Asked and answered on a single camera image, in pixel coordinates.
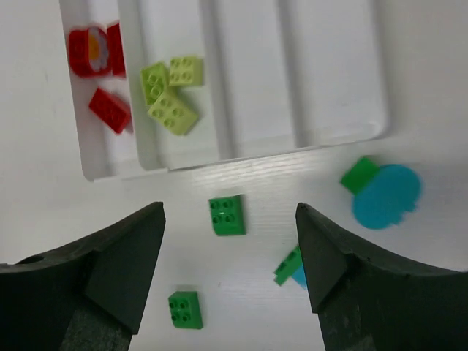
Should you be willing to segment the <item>red studded lego brick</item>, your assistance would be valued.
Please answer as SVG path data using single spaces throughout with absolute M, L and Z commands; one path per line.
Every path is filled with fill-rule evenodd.
M 108 26 L 107 43 L 109 47 L 110 67 L 112 74 L 114 76 L 125 78 L 126 70 L 119 22 Z

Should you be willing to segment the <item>lime sloped lego brick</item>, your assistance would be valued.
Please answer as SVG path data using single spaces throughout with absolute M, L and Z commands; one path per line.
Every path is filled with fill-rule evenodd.
M 168 71 L 163 61 L 158 61 L 140 70 L 140 82 L 147 107 L 152 106 L 169 86 Z

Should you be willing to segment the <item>lime lego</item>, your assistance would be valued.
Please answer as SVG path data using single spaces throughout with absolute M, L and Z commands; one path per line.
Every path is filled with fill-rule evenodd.
M 174 135 L 186 135 L 199 117 L 176 95 L 163 91 L 148 109 L 149 116 Z
M 170 59 L 170 86 L 203 85 L 203 59 L 198 56 L 174 56 Z

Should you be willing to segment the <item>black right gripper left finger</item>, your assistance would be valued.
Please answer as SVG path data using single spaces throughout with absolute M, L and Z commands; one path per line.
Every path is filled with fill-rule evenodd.
M 3 350 L 128 350 L 165 231 L 154 202 L 109 227 L 1 265 Z

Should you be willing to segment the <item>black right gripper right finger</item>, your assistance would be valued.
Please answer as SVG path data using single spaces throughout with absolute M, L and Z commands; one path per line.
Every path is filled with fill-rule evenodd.
M 367 241 L 305 203 L 295 213 L 327 350 L 465 350 L 467 274 Z

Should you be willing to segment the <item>red sloped lego brick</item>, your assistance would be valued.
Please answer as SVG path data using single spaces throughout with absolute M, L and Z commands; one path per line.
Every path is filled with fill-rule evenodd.
M 96 89 L 88 108 L 117 135 L 120 135 L 131 121 L 128 104 L 103 88 Z

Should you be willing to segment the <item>red flower cylinder lego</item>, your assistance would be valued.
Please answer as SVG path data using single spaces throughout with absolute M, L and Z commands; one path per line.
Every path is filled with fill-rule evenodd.
M 110 73 L 107 34 L 99 26 L 73 29 L 67 36 L 70 69 L 81 78 Z

